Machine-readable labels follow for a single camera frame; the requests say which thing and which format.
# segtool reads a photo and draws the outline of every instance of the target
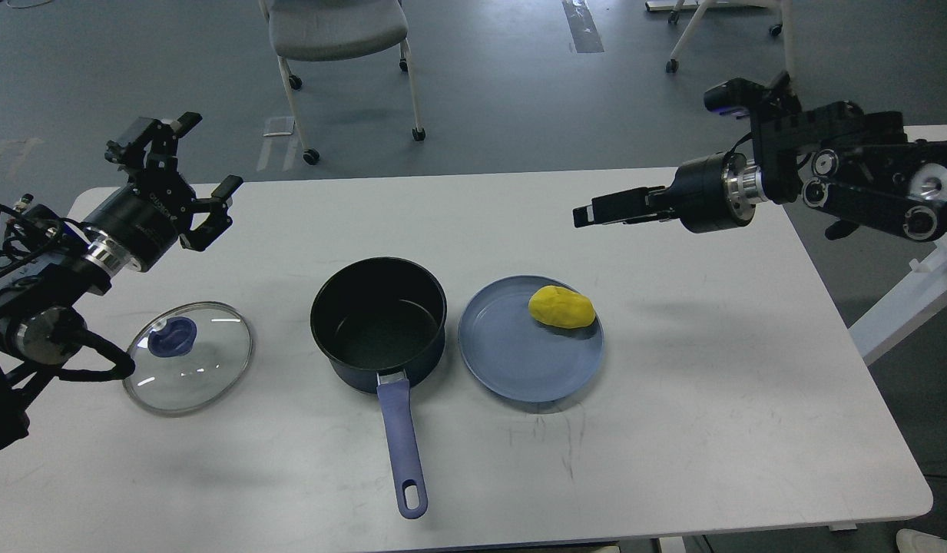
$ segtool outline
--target yellow object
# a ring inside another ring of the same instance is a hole
[[[540,323],[560,329],[581,329],[596,320],[589,298],[561,286],[544,286],[528,301],[528,311]]]

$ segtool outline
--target floor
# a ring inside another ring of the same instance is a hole
[[[31,192],[66,211],[88,188],[119,185],[102,160],[104,144],[136,116],[187,110],[205,118],[179,151],[194,183],[228,173],[256,182],[673,167],[746,132],[746,122],[705,111],[702,92],[737,76],[768,81],[783,67],[767,10],[710,12],[679,73],[666,75],[690,13],[674,28],[666,12],[648,13],[638,0],[589,0],[604,51],[579,53],[560,4],[406,1],[428,132],[421,144],[411,140],[409,85],[396,52],[296,64],[305,81],[300,106],[322,154],[308,167],[288,157],[288,137],[262,137],[266,119],[288,107],[254,0],[58,1],[28,10],[2,3],[0,202]],[[799,1],[795,18],[796,89],[807,108],[851,99],[866,111],[900,110],[908,125],[947,124],[947,0]],[[306,209],[311,217],[313,206]],[[931,249],[868,230],[829,243],[821,232],[830,218],[788,211],[847,323]],[[715,535],[712,550],[889,552],[904,526],[947,538],[947,309],[870,371],[932,476],[933,511],[843,533]],[[710,550],[702,538],[685,543]],[[621,550],[652,545],[629,541]]]

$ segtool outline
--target lid knob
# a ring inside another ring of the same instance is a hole
[[[186,355],[197,338],[197,324],[187,317],[171,317],[163,328],[149,333],[149,353],[156,357]]]

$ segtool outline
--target black saucepan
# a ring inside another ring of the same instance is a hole
[[[316,294],[309,317],[313,339],[333,370],[361,392],[377,393],[395,479],[399,512],[419,518],[429,506],[409,389],[421,382],[445,347],[445,294],[416,263],[372,258],[333,274]],[[417,505],[406,490],[414,487]]]

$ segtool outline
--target glass lid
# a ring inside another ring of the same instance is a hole
[[[237,382],[254,350],[248,323],[230,305],[189,303],[153,319],[132,340],[135,372],[125,391],[152,412],[193,412]]]

